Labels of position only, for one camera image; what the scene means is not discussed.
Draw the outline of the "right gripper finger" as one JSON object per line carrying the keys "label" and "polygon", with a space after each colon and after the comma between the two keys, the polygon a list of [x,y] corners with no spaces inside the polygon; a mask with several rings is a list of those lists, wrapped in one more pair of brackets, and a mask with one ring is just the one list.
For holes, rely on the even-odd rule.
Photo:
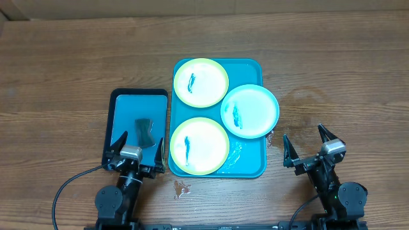
{"label": "right gripper finger", "polygon": [[294,167],[295,162],[299,160],[299,156],[286,134],[283,135],[283,143],[284,143],[283,166]]}
{"label": "right gripper finger", "polygon": [[322,143],[339,139],[336,135],[330,132],[322,123],[318,125],[318,131],[320,133]]}

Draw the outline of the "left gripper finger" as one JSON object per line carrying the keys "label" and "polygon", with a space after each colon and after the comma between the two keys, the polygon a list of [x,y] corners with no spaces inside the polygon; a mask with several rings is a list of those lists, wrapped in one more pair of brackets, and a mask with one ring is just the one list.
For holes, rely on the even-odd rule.
{"label": "left gripper finger", "polygon": [[155,162],[154,171],[156,173],[165,173],[166,163],[164,152],[164,138],[160,139],[157,152],[155,154],[154,162]]}
{"label": "left gripper finger", "polygon": [[110,153],[112,155],[119,155],[127,141],[128,132],[124,131],[120,138],[110,146]]}

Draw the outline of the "green scrub sponge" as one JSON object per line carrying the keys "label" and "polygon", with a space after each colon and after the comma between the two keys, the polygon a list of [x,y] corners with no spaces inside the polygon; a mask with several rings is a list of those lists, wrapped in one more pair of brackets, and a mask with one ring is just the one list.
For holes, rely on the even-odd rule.
{"label": "green scrub sponge", "polygon": [[148,118],[140,118],[135,120],[137,143],[142,149],[155,145],[155,140],[151,134],[152,124],[152,120]]}

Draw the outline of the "yellow-green plate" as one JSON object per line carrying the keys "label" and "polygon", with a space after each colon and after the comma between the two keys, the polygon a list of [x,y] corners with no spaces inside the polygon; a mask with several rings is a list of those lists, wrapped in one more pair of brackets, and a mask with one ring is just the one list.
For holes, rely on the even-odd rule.
{"label": "yellow-green plate", "polygon": [[173,162],[185,173],[204,176],[214,173],[229,154],[229,137],[210,118],[190,118],[173,132],[169,151]]}
{"label": "yellow-green plate", "polygon": [[173,79],[176,96],[195,108],[211,107],[226,95],[229,77],[225,68],[207,58],[187,61],[177,69]]}

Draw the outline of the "light blue plate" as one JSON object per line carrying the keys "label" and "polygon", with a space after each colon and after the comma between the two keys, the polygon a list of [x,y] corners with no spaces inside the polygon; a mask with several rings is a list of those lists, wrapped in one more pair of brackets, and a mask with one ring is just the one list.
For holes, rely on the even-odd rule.
{"label": "light blue plate", "polygon": [[267,88],[245,84],[232,89],[224,97],[220,116],[232,134],[255,139],[274,129],[279,120],[279,104]]}

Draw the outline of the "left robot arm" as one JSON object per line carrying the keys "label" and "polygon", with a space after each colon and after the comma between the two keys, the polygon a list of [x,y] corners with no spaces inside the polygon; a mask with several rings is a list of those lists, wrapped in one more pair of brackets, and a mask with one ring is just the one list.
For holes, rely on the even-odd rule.
{"label": "left robot arm", "polygon": [[158,143],[154,165],[144,165],[142,149],[126,144],[128,132],[104,150],[103,168],[119,172],[118,182],[101,188],[95,197],[98,218],[94,226],[103,229],[143,229],[134,218],[134,208],[144,178],[154,179],[165,172],[164,140]]}

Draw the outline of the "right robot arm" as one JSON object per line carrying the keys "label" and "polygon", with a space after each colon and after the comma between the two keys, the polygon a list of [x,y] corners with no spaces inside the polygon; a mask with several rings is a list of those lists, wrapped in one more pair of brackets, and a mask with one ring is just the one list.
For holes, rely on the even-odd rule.
{"label": "right robot arm", "polygon": [[[283,166],[295,169],[295,174],[307,174],[316,195],[302,204],[289,222],[280,226],[283,229],[367,229],[364,216],[367,202],[367,189],[356,182],[341,183],[335,172],[337,163],[346,156],[346,144],[324,125],[318,125],[322,140],[321,149],[314,156],[301,159],[287,135],[283,135]],[[295,222],[297,215],[311,202],[319,199],[323,214],[314,214],[310,221]]]}

